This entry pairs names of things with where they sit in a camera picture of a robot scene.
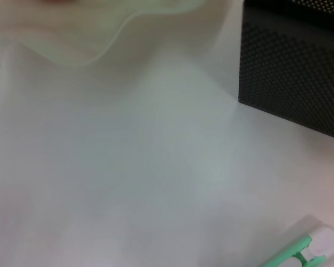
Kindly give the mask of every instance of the white table surface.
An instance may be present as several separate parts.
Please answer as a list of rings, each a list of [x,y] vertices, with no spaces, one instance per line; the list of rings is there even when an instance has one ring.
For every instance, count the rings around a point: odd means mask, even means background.
[[[241,3],[219,4],[79,70],[8,54],[0,267],[255,267],[308,214],[334,227],[334,139],[238,104]]]

